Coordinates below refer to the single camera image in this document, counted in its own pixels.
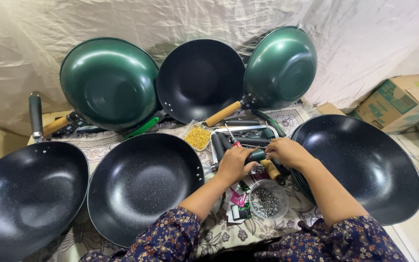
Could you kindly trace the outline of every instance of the green wok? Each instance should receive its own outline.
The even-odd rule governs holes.
[[[301,98],[316,74],[316,50],[298,27],[280,27],[257,45],[245,70],[246,95],[206,119],[212,126],[241,107],[277,110]]]
[[[147,129],[159,121],[154,117],[159,114],[157,75],[158,66],[144,50],[109,37],[75,46],[59,73],[73,109],[91,124],[112,131]]]

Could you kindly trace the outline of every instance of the person's right hand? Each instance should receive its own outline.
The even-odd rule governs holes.
[[[303,166],[316,160],[303,146],[288,138],[278,138],[271,140],[266,147],[265,153],[267,160],[276,159],[286,167],[301,170]]]

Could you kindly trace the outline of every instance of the navy floral fabric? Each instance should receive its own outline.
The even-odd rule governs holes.
[[[350,218],[328,227],[323,219],[313,226],[298,223],[301,230],[288,234],[255,253],[259,261],[406,261],[385,230],[370,216]],[[164,213],[131,248],[112,255],[90,251],[81,262],[191,261],[196,259],[201,221],[192,212],[178,207]]]

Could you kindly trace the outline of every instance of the hand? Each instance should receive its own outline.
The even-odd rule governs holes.
[[[250,162],[244,165],[245,160],[253,151],[254,149],[237,146],[226,151],[223,159],[219,163],[219,169],[215,178],[223,181],[227,187],[241,181],[258,164],[257,162]]]
[[[266,147],[265,153],[267,160],[276,159],[286,167],[302,170],[303,166],[316,160],[303,146],[288,138],[278,138],[271,140]]]

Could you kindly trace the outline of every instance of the container of screws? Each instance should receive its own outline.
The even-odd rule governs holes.
[[[272,180],[256,182],[248,194],[250,211],[259,218],[277,220],[289,209],[289,197],[285,190]]]

